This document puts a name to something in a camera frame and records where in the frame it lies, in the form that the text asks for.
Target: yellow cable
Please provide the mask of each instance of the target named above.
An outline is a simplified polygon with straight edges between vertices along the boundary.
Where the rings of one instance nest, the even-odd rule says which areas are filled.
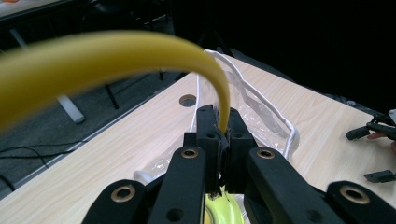
[[[0,58],[0,131],[61,94],[159,69],[196,72],[219,97],[219,129],[230,113],[227,78],[200,47],[170,35],[112,31],[73,35],[12,50]]]

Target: chair leg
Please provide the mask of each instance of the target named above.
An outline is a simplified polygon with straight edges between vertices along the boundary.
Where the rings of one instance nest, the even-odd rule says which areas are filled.
[[[105,88],[108,96],[110,97],[111,103],[113,103],[114,105],[114,108],[118,109],[119,105],[117,104],[116,99],[114,98],[113,92],[111,92],[110,86],[108,84],[105,84]]]

